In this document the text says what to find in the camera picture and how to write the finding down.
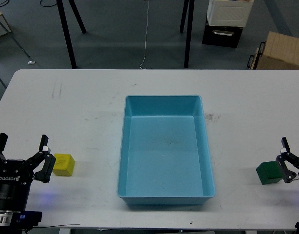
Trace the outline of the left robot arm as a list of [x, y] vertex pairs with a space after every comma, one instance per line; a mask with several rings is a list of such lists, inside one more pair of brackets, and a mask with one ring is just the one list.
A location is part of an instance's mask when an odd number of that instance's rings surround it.
[[3, 155], [8, 136], [0, 134], [0, 234], [20, 234], [38, 226], [39, 211], [27, 211], [31, 183], [48, 183], [56, 158], [42, 135], [38, 152], [27, 160], [6, 159]]

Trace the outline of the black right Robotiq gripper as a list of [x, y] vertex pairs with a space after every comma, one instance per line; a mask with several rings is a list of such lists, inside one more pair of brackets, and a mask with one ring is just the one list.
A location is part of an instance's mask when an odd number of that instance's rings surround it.
[[286, 137], [283, 137], [281, 139], [281, 143], [282, 149], [280, 151], [280, 155], [276, 158], [276, 162], [279, 165], [279, 169], [281, 171], [284, 182], [291, 183], [297, 177], [297, 174], [289, 170], [286, 163], [288, 162], [296, 169], [298, 169], [299, 176], [299, 157], [291, 153]]

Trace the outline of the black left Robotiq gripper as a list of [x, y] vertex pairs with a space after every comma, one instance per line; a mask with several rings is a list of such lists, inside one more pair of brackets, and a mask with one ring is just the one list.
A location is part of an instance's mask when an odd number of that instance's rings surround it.
[[56, 158], [47, 146], [48, 137], [42, 135], [34, 156], [25, 162], [7, 160], [3, 155], [7, 140], [8, 135], [0, 133], [0, 211], [24, 211], [32, 181], [48, 183]]

